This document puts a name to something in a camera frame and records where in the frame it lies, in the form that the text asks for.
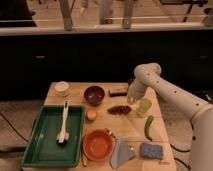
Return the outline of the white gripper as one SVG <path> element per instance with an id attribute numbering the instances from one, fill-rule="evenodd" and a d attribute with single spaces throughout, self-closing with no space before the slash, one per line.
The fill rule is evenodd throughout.
<path id="1" fill-rule="evenodd" d="M 127 102 L 132 105 L 144 97 L 147 86 L 135 79 L 129 86 Z"/>

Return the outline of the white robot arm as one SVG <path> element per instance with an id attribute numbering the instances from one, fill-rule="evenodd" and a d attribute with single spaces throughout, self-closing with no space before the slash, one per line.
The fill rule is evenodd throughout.
<path id="1" fill-rule="evenodd" d="M 194 127 L 189 171 L 213 171 L 213 104 L 160 77 L 158 63 L 140 64 L 128 88 L 127 102 L 140 100 L 148 87 L 186 114 Z"/>

